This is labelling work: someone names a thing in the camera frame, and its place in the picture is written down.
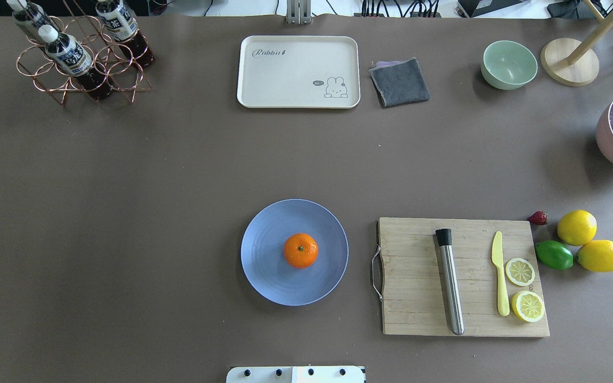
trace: green bowl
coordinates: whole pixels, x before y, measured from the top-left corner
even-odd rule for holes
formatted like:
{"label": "green bowl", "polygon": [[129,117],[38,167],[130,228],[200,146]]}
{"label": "green bowl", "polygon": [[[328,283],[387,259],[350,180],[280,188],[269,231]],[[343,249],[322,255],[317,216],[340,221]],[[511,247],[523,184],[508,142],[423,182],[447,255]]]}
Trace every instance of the green bowl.
{"label": "green bowl", "polygon": [[484,50],[482,75],[492,87],[512,90],[533,80],[538,61],[530,50],[515,41],[492,42]]}

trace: lime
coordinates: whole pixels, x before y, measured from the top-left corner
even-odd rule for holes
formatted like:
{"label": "lime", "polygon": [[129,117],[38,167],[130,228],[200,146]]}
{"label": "lime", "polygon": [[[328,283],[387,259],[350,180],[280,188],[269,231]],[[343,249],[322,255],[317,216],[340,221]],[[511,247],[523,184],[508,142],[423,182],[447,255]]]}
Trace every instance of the lime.
{"label": "lime", "polygon": [[528,286],[536,277],[533,265],[526,259],[511,259],[506,264],[506,276],[517,286]]}
{"label": "lime", "polygon": [[547,267],[557,270],[574,266],[574,256],[567,247],[556,240],[544,240],[536,245],[536,256]]}
{"label": "lime", "polygon": [[613,242],[606,239],[592,240],[576,253],[578,263],[590,271],[613,271]]}
{"label": "lime", "polygon": [[557,223],[557,236],[572,246],[582,246],[593,240],[598,230],[598,221],[584,210],[574,210]]}
{"label": "lime", "polygon": [[512,312],[525,322],[538,322],[545,314],[543,299],[533,291],[520,291],[510,301]]}

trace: strawberry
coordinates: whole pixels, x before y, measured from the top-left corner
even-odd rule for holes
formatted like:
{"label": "strawberry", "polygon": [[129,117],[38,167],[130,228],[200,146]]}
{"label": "strawberry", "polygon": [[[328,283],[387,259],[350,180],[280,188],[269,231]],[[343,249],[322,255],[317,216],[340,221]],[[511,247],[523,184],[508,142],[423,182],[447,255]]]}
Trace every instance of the strawberry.
{"label": "strawberry", "polygon": [[545,211],[537,211],[536,213],[533,213],[527,219],[527,221],[533,223],[534,225],[543,226],[548,222],[548,215],[545,213]]}

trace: black muddler tip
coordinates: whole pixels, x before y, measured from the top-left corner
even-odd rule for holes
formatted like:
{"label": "black muddler tip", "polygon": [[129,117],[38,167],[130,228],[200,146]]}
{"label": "black muddler tip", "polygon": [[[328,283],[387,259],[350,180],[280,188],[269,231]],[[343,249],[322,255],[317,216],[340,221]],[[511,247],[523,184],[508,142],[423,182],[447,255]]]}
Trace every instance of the black muddler tip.
{"label": "black muddler tip", "polygon": [[451,245],[451,229],[439,229],[436,231],[436,241],[440,246]]}

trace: cutting board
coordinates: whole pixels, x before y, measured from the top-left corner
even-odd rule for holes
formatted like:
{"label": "cutting board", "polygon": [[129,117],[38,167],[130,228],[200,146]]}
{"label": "cutting board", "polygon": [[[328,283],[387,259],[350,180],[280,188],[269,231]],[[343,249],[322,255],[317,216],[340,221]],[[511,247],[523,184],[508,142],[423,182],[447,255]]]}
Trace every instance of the cutting board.
{"label": "cutting board", "polygon": [[533,283],[516,286],[506,279],[508,298],[528,289],[543,298],[528,221],[380,218],[382,260],[382,332],[389,335],[456,336],[449,329],[442,292],[435,230],[450,228],[458,291],[465,321],[462,337],[549,337],[547,313],[534,323],[496,308],[496,267],[491,244],[503,233],[503,264],[514,257],[530,262]]}

